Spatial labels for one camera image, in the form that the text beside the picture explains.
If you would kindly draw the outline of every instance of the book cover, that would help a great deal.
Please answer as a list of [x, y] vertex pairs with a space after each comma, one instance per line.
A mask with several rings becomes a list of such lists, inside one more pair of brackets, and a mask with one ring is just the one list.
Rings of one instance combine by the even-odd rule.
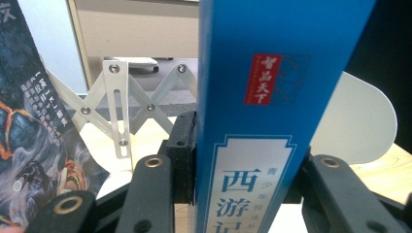
[[0, 0], [0, 228], [26, 226], [63, 192], [97, 195], [108, 175], [53, 88], [17, 0]]
[[200, 1], [195, 232], [269, 232], [374, 2]]

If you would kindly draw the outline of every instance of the white label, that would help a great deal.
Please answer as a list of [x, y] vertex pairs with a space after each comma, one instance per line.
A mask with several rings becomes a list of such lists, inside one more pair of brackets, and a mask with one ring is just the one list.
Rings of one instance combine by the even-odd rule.
[[290, 139], [229, 137], [216, 145], [207, 232], [258, 232], [294, 151]]

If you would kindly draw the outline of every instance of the metal screw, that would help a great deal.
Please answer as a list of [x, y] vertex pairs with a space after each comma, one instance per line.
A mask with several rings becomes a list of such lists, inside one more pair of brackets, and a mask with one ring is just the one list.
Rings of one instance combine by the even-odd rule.
[[119, 145], [121, 145], [122, 147], [126, 147], [128, 145], [128, 142], [125, 139], [121, 139]]
[[154, 105], [154, 104], [148, 105], [148, 110], [149, 110], [150, 112], [154, 111], [154, 110], [155, 110], [155, 105]]
[[89, 115], [90, 114], [90, 108], [89, 107], [82, 107], [80, 109], [80, 111], [82, 112], [82, 114], [84, 115]]
[[120, 67], [117, 64], [112, 64], [109, 66], [109, 71], [113, 74], [117, 74], [120, 71]]
[[178, 66], [178, 71], [179, 71], [179, 73], [185, 73], [186, 70], [187, 70], [186, 65], [180, 64], [180, 65]]

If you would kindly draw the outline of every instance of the metal bracket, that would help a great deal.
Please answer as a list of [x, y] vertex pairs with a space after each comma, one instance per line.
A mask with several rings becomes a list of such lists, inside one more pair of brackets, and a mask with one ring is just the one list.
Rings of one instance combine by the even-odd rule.
[[[104, 61], [103, 71], [91, 87], [85, 99], [76, 95], [69, 87], [62, 83], [54, 74], [49, 72], [51, 82], [55, 86], [60, 98], [75, 111], [72, 120], [80, 132], [89, 121], [115, 142], [117, 158], [131, 158], [130, 132], [136, 134], [146, 120], [152, 117], [168, 134], [171, 133], [173, 123], [158, 106], [167, 93], [179, 80], [188, 87], [194, 98], [197, 96], [197, 79], [188, 66], [180, 62], [164, 78], [154, 94], [149, 96], [146, 91], [130, 75], [128, 64], [124, 61]], [[142, 109], [129, 121], [128, 96], [133, 97]], [[117, 94], [120, 95], [121, 114], [123, 116], [124, 131], [120, 132], [118, 111], [116, 108]], [[97, 105], [107, 95], [111, 124], [96, 112]]]

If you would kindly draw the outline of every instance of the illustrated book cover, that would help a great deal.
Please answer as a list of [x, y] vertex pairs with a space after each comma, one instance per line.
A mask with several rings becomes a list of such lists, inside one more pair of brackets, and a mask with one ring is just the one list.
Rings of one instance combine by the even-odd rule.
[[0, 0], [0, 228], [27, 226], [58, 194], [97, 195], [108, 175], [53, 88], [17, 0]]

